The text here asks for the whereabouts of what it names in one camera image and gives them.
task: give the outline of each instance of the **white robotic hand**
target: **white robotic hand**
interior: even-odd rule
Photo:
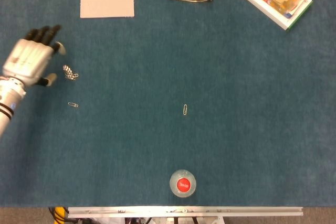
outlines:
[[[3,66],[4,77],[0,80],[0,136],[24,98],[25,88],[34,84],[50,86],[56,80],[55,74],[46,78],[41,75],[53,54],[63,48],[59,42],[49,45],[60,28],[57,25],[51,29],[48,26],[32,29],[9,54]]]

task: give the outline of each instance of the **floor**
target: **floor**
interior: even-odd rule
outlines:
[[[336,208],[305,208],[303,217],[235,217],[226,224],[335,224]],[[47,208],[0,208],[1,224],[53,224]]]

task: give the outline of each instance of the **plastic bottle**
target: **plastic bottle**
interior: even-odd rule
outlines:
[[[169,184],[173,194],[181,198],[189,197],[196,190],[195,177],[187,170],[177,170],[174,172]]]

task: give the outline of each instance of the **book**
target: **book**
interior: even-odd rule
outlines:
[[[301,15],[309,8],[312,4],[312,0],[301,0],[297,7],[292,11],[282,14],[275,10],[269,0],[248,0],[254,6],[256,6],[259,10],[261,10],[266,16],[272,19],[275,23],[277,23],[284,30],[290,29],[297,20],[301,17]]]

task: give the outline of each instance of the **red bottle cap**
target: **red bottle cap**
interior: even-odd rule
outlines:
[[[180,178],[177,181],[177,188],[179,191],[186,193],[190,189],[190,181],[186,178]]]

